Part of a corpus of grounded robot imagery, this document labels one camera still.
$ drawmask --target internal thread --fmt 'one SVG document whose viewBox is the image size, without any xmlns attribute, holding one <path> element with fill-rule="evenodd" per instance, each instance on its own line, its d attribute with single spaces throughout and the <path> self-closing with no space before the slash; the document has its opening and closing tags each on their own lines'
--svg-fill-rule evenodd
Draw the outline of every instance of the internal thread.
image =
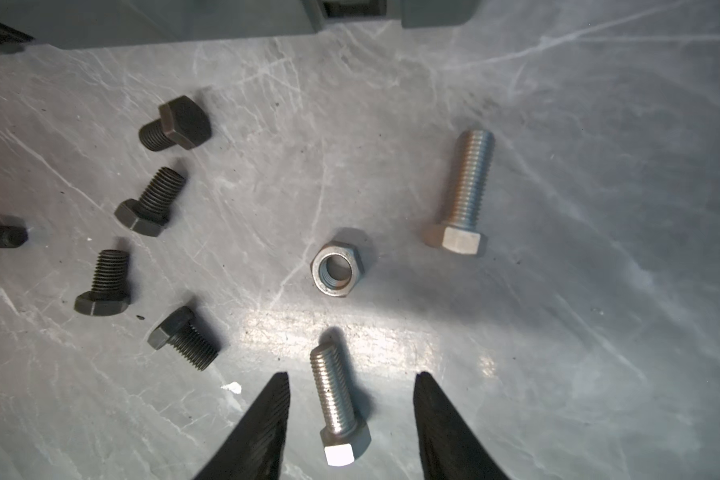
<svg viewBox="0 0 720 480">
<path fill-rule="evenodd" d="M 163 125 L 159 119 L 149 122 L 139 130 L 139 140 L 144 147 L 152 151 L 161 151 L 176 144 L 163 133 Z"/>
<path fill-rule="evenodd" d="M 164 218 L 185 181 L 184 177 L 171 168 L 160 168 L 139 198 L 139 206 L 155 216 L 156 220 Z"/>
<path fill-rule="evenodd" d="M 186 324 L 177 334 L 168 339 L 168 343 L 179 351 L 198 370 L 205 370 L 219 351 L 202 338 L 200 332 L 191 324 Z"/>
<path fill-rule="evenodd" d="M 445 223 L 474 230 L 478 222 L 485 180 L 494 150 L 494 136 L 487 130 L 467 130 L 459 139 L 461 151 L 453 203 Z"/>
<path fill-rule="evenodd" d="M 338 347 L 334 342 L 323 343 L 309 354 L 309 360 L 328 430 L 335 435 L 350 433 L 357 427 L 357 419 Z"/>
<path fill-rule="evenodd" d="M 320 281 L 323 282 L 327 288 L 331 290 L 340 290 L 344 288 L 344 286 L 349 283 L 350 279 L 352 278 L 352 273 L 350 273 L 349 277 L 345 278 L 344 280 L 338 280 L 336 278 L 333 278 L 328 272 L 328 259 L 331 258 L 331 256 L 327 256 L 323 259 L 322 262 L 320 262 L 320 268 L 318 269 L 318 274 L 320 275 Z"/>
<path fill-rule="evenodd" d="M 102 250 L 96 262 L 91 293 L 107 296 L 125 291 L 128 277 L 128 253 L 121 250 Z"/>
</svg>

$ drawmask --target table surface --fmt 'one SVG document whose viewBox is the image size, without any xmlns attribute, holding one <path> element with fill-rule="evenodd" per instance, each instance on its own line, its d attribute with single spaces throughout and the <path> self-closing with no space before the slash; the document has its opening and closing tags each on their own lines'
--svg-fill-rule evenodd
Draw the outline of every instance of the table surface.
<svg viewBox="0 0 720 480">
<path fill-rule="evenodd" d="M 144 149 L 182 94 L 212 139 Z M 497 139 L 481 258 L 420 240 L 467 128 Z M 171 165 L 170 227 L 119 225 Z M 2 56 L 0 222 L 19 221 L 0 480 L 186 480 L 278 371 L 283 478 L 421 478 L 422 370 L 512 478 L 720 479 L 720 1 L 493 0 L 459 28 Z M 336 235 L 368 268 L 345 299 L 308 268 Z M 133 304 L 76 314 L 115 246 Z M 146 343 L 187 303 L 222 344 L 204 372 Z M 308 363 L 331 327 L 373 437 L 340 470 Z"/>
</svg>

